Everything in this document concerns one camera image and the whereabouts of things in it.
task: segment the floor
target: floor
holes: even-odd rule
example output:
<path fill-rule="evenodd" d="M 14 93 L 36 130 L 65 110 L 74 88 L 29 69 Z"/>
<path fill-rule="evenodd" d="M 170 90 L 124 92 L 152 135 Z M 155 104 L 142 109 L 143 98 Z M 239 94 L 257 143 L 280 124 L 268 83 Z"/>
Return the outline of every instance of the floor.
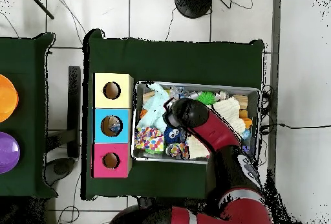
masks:
<path fill-rule="evenodd" d="M 331 124 L 330 6 L 331 0 L 281 0 L 278 123 Z M 330 141 L 330 128 L 277 128 L 276 187 L 304 224 L 331 224 Z"/>
<path fill-rule="evenodd" d="M 67 86 L 68 66 L 77 65 L 83 74 L 83 53 L 81 41 L 85 35 L 69 10 L 60 0 L 40 0 L 55 19 L 45 15 L 33 0 L 2 0 L 0 12 L 11 22 L 19 37 L 33 38 L 42 32 L 56 35 L 52 54 L 48 56 L 49 86 L 49 129 L 67 127 Z M 78 18 L 85 32 L 101 28 L 106 38 L 140 38 L 164 41 L 230 41 L 249 43 L 262 39 L 266 46 L 264 83 L 269 84 L 270 51 L 272 42 L 272 0 L 233 0 L 228 9 L 219 0 L 213 0 L 212 14 L 198 19 L 187 19 L 175 7 L 174 0 L 64 0 L 71 12 Z M 223 0 L 229 5 L 230 0 Z M 17 37 L 4 15 L 0 15 L 0 36 Z M 261 159 L 265 160 L 265 144 L 262 145 Z M 66 149 L 57 148 L 48 154 L 47 159 L 66 157 Z M 68 209 L 74 206 L 80 211 L 72 224 L 107 224 L 118 211 L 136 203 L 133 197 L 97 197 L 94 201 L 80 199 L 80 161 L 74 171 L 58 182 L 59 196 L 48 204 L 48 224 L 70 224 L 78 212 Z M 266 164 L 259 168 L 261 181 L 265 181 Z"/>

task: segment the black stand base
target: black stand base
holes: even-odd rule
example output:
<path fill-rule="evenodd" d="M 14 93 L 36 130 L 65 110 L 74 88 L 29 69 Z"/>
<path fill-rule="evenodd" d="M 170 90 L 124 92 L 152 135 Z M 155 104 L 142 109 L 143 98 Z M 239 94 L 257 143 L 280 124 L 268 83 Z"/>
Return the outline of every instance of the black stand base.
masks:
<path fill-rule="evenodd" d="M 211 7 L 211 0 L 175 0 L 177 10 L 187 18 L 204 16 Z"/>
<path fill-rule="evenodd" d="M 68 157 L 80 156 L 80 67 L 69 66 L 67 130 L 48 134 L 46 152 L 67 143 Z"/>

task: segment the blue toy with eyes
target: blue toy with eyes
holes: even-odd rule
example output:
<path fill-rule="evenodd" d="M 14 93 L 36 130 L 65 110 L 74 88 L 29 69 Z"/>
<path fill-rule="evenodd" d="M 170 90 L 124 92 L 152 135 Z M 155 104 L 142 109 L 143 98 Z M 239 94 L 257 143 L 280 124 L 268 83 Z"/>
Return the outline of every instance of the blue toy with eyes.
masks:
<path fill-rule="evenodd" d="M 167 126 L 164 131 L 164 141 L 166 144 L 180 143 L 180 130 Z"/>

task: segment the green tablecloth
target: green tablecloth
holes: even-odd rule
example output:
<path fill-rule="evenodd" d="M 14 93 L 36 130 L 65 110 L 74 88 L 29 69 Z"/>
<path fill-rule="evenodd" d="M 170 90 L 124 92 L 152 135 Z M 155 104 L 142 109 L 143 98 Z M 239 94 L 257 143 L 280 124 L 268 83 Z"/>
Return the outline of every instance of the green tablecloth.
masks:
<path fill-rule="evenodd" d="M 0 131 L 13 136 L 21 156 L 16 167 L 0 174 L 0 196 L 54 197 L 43 181 L 45 153 L 45 55 L 53 34 L 34 39 L 0 38 L 0 74 L 19 94 L 16 110 L 0 123 Z"/>
<path fill-rule="evenodd" d="M 255 87 L 262 82 L 261 40 L 250 44 L 84 38 L 82 198 L 98 196 L 205 197 L 206 165 L 134 161 L 126 179 L 91 178 L 92 73 L 128 73 L 139 80 Z"/>

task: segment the orange bowl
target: orange bowl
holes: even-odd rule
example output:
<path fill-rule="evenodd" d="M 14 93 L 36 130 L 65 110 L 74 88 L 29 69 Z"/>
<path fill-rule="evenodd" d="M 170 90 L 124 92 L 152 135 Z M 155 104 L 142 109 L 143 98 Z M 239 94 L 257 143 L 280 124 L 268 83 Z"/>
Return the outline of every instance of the orange bowl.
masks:
<path fill-rule="evenodd" d="M 0 74 L 0 122 L 14 112 L 18 104 L 18 93 L 12 82 Z"/>

